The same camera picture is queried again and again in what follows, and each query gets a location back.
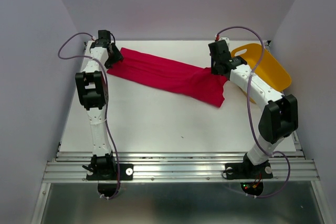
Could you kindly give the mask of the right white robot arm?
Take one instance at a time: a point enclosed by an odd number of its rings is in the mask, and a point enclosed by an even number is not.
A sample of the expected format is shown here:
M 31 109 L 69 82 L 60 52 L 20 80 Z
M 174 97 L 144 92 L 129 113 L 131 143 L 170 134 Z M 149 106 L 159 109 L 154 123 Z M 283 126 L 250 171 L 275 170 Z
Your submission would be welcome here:
M 262 115 L 254 146 L 244 155 L 241 163 L 227 163 L 225 179 L 253 179 L 273 177 L 269 158 L 279 143 L 298 128 L 298 102 L 293 95 L 283 95 L 255 74 L 242 57 L 232 57 L 226 41 L 208 45 L 211 72 L 225 76 L 245 91 L 258 105 Z

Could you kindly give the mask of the red t shirt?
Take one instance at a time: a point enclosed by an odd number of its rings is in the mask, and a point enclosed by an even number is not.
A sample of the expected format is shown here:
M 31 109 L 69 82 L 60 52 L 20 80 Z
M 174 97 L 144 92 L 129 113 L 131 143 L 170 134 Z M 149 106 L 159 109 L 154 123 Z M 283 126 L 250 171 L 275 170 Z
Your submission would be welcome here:
M 113 65 L 108 74 L 151 88 L 185 95 L 217 108 L 224 98 L 225 76 L 213 75 L 211 68 L 122 48 L 124 59 Z

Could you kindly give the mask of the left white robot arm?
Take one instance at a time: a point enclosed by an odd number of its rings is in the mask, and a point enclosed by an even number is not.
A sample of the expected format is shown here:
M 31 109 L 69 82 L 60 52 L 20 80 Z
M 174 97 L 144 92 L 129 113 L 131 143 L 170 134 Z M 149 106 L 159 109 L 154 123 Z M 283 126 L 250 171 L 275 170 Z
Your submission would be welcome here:
M 86 110 L 92 137 L 92 158 L 84 166 L 87 180 L 115 180 L 118 174 L 106 126 L 108 85 L 104 75 L 105 69 L 123 59 L 115 43 L 110 31 L 99 30 L 88 48 L 86 66 L 75 74 L 79 102 Z

